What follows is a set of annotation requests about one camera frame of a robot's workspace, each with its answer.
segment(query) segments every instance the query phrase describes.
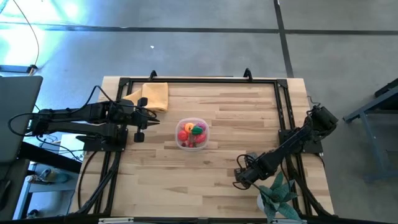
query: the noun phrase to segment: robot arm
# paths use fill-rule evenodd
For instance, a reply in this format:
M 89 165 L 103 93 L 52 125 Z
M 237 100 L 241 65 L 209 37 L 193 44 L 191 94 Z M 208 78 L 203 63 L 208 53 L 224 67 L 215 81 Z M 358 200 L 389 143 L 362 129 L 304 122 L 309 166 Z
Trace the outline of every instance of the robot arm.
M 336 128 L 338 119 L 325 107 L 320 108 L 316 105 L 307 114 L 304 125 L 291 130 L 289 138 L 277 149 L 264 152 L 259 157 L 255 154 L 243 155 L 246 167 L 239 165 L 240 168 L 234 170 L 236 181 L 233 184 L 236 186 L 237 183 L 240 183 L 243 189 L 248 189 L 256 180 L 267 179 L 275 174 L 279 164 L 286 156 L 300 153 L 306 142 L 320 141 Z
M 28 131 L 31 131 L 34 136 L 57 131 L 85 134 L 86 136 L 78 136 L 78 139 L 89 143 L 87 147 L 85 145 L 85 149 L 88 149 L 88 147 L 94 147 L 94 142 L 99 147 L 122 143 L 127 137 L 127 130 L 122 126 L 131 125 L 137 126 L 134 141 L 143 142 L 144 133 L 141 130 L 159 123 L 159 120 L 155 118 L 155 113 L 143 108 L 146 104 L 147 98 L 141 98 L 137 106 L 129 100 L 121 100 L 92 103 L 79 109 L 44 109 L 32 115 L 32 123 Z M 89 124 L 74 121 L 86 121 Z

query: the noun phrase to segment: yellow towel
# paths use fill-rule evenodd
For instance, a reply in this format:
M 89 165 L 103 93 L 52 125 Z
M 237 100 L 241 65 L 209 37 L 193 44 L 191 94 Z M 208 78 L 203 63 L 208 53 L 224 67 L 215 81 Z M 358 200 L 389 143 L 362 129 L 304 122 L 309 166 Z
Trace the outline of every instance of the yellow towel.
M 169 86 L 167 83 L 144 83 L 141 89 L 123 97 L 123 99 L 131 100 L 134 105 L 137 105 L 137 101 L 141 97 L 148 98 L 146 108 L 165 113 L 169 105 Z

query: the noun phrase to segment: concrete floor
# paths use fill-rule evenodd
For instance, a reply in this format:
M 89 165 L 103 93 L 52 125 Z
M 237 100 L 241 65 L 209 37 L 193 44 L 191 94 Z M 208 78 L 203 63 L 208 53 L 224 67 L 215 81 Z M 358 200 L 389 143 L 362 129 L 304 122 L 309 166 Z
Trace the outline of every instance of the concrete floor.
M 271 0 L 18 2 L 31 21 L 49 24 L 277 28 Z M 23 22 L 9 5 L 0 21 Z M 287 29 L 398 29 L 393 0 L 280 0 L 280 7 Z M 44 77 L 40 108 L 79 107 L 105 75 L 149 75 L 155 69 L 162 76 L 240 77 L 249 67 L 255 77 L 287 76 L 278 34 L 36 31 L 36 75 Z M 308 94 L 339 118 L 397 78 L 398 36 L 288 35 L 287 43 L 294 77 L 304 78 Z M 0 30 L 0 49 L 0 64 L 28 65 L 35 59 L 35 42 L 25 26 Z M 363 181 L 375 168 L 361 123 L 340 122 L 323 147 L 335 213 L 397 223 L 398 179 Z

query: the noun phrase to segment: wooden tabletop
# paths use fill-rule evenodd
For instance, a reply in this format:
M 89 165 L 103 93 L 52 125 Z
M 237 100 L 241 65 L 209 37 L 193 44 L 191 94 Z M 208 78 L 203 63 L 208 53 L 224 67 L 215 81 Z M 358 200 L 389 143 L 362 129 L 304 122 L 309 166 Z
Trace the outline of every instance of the wooden tabletop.
M 113 99 L 119 78 L 104 77 L 103 80 L 102 88 Z M 301 126 L 309 110 L 304 81 L 291 78 L 288 84 L 295 123 Z M 132 90 L 141 85 L 135 83 Z M 100 95 L 99 100 L 106 98 Z M 136 127 L 129 127 L 112 216 L 265 218 L 257 208 L 258 190 L 254 187 L 238 190 L 232 182 L 238 155 L 261 154 L 279 145 L 280 127 L 272 85 L 169 83 L 169 111 L 158 113 L 157 117 L 160 124 L 144 131 L 143 143 L 133 142 Z M 210 141 L 202 151 L 186 152 L 175 143 L 178 121 L 189 117 L 204 119 L 210 126 Z M 88 165 L 82 181 L 83 203 L 98 185 L 103 156 L 104 153 L 97 153 Z M 302 154 L 302 160 L 309 189 L 323 207 L 333 213 L 321 160 L 309 154 Z M 270 177 L 256 183 L 270 186 L 273 181 L 274 177 Z M 300 209 L 304 212 L 299 190 L 298 194 Z M 76 203 L 74 200 L 71 211 L 77 209 Z

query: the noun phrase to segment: green plant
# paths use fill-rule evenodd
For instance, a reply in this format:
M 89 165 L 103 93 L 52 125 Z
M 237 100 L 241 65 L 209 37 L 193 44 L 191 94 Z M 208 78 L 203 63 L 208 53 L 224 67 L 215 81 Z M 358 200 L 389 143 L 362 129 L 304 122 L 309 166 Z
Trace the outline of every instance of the green plant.
M 259 186 L 262 202 L 264 204 L 264 213 L 267 215 L 268 223 L 275 218 L 276 212 L 279 212 L 286 218 L 302 221 L 294 208 L 286 203 L 297 197 L 296 193 L 290 192 L 294 180 L 282 184 L 283 179 L 284 176 L 282 172 L 279 172 L 270 188 L 263 185 Z

